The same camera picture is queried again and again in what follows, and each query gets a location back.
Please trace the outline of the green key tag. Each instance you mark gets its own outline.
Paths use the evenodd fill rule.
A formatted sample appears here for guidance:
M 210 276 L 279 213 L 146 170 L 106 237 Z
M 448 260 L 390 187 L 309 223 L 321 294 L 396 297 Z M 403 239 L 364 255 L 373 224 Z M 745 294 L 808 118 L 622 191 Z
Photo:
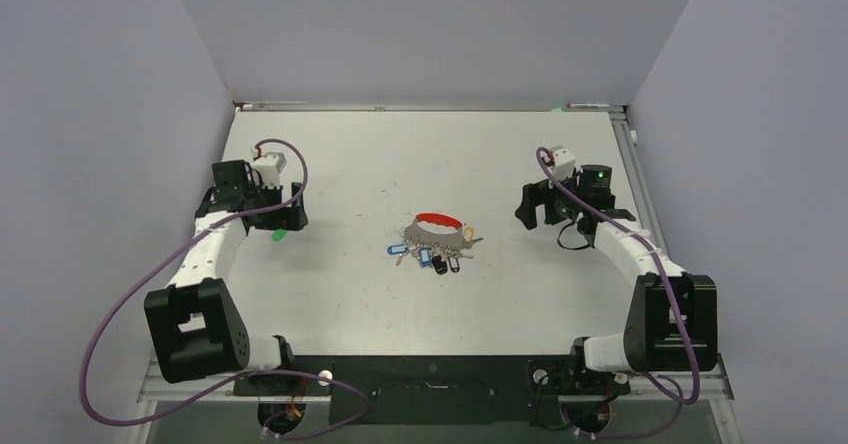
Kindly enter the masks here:
M 286 235 L 287 235 L 286 230 L 276 230 L 272 233 L 271 239 L 274 242 L 280 242 L 282 239 L 284 239 L 286 237 Z

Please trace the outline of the metal key holder red handle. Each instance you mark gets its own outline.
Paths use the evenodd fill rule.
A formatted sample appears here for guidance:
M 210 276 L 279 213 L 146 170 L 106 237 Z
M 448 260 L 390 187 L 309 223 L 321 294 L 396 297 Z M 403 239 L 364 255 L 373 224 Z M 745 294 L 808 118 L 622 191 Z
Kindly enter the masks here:
M 440 255 L 459 255 L 472 246 L 465 224 L 441 213 L 414 214 L 398 235 L 401 242 L 411 249 L 426 248 Z

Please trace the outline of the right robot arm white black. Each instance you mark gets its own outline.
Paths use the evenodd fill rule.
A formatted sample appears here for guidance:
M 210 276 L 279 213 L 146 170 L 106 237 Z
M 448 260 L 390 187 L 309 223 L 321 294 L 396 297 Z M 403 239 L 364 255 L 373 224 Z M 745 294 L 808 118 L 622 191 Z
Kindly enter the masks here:
M 516 218 L 528 230 L 543 222 L 566 222 L 586 248 L 606 256 L 623 275 L 631 301 L 617 334 L 579 338 L 578 355 L 567 361 L 565 378 L 579 392 L 599 385 L 605 372 L 711 371 L 718 363 L 717 287 L 707 275 L 675 264 L 641 227 L 618 207 L 612 170 L 584 165 L 552 183 L 523 186 Z

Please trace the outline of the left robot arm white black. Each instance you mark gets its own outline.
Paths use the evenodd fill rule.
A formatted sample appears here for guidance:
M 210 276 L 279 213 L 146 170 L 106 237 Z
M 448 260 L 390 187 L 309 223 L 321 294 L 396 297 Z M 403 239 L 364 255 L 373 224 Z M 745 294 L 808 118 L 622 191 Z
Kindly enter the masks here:
M 304 185 L 281 183 L 285 165 L 280 153 L 213 164 L 213 184 L 195 212 L 197 243 L 168 284 L 144 299 L 155 355 L 167 382 L 248 369 L 255 341 L 227 280 L 251 231 L 300 231 L 307 225 Z

